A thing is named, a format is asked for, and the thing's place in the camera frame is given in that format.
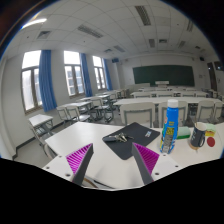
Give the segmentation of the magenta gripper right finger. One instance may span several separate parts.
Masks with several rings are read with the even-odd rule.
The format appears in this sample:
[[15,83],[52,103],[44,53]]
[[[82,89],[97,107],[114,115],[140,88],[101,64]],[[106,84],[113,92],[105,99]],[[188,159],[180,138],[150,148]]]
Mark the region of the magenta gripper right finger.
[[132,154],[137,163],[145,185],[153,182],[152,171],[159,159],[159,154],[138,143],[132,144]]

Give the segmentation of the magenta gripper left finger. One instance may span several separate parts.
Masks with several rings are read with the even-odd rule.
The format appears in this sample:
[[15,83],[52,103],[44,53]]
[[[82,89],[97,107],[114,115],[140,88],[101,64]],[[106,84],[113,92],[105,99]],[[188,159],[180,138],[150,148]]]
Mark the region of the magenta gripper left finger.
[[66,156],[66,160],[74,174],[72,182],[81,186],[88,164],[93,155],[93,144],[90,143]]

